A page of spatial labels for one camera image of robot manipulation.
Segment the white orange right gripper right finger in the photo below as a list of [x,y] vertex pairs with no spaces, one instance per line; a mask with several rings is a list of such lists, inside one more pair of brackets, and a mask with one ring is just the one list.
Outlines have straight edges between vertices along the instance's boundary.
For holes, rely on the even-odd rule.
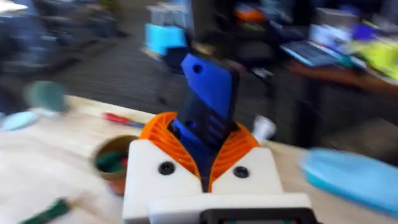
[[281,194],[284,192],[274,156],[260,146],[242,124],[231,132],[216,156],[210,172],[213,194]]

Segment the white orange right gripper left finger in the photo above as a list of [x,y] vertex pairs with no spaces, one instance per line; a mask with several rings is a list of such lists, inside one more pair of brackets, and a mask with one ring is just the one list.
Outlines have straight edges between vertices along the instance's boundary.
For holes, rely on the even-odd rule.
[[202,193],[192,156],[169,131],[175,112],[154,116],[129,145],[124,223],[199,223],[192,198]]

